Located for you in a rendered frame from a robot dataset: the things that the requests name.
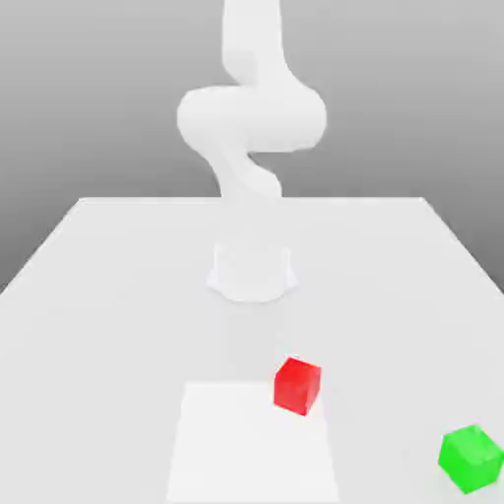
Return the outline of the small red cube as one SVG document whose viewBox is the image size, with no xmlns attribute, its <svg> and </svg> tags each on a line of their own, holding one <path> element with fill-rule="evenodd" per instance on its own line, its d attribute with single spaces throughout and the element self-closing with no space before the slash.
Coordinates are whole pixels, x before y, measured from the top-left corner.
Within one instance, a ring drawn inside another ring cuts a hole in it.
<svg viewBox="0 0 504 504">
<path fill-rule="evenodd" d="M 289 357 L 275 375 L 274 404 L 306 416 L 318 397 L 321 376 L 321 367 Z"/>
</svg>

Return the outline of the small green cube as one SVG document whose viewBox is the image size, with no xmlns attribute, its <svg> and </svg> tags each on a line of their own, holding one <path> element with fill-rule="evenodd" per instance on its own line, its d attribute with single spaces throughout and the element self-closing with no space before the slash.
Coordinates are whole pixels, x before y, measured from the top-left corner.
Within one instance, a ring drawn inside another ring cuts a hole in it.
<svg viewBox="0 0 504 504">
<path fill-rule="evenodd" d="M 478 424 L 472 424 L 443 435 L 438 465 L 464 494 L 469 494 L 498 480 L 504 449 Z"/>
</svg>

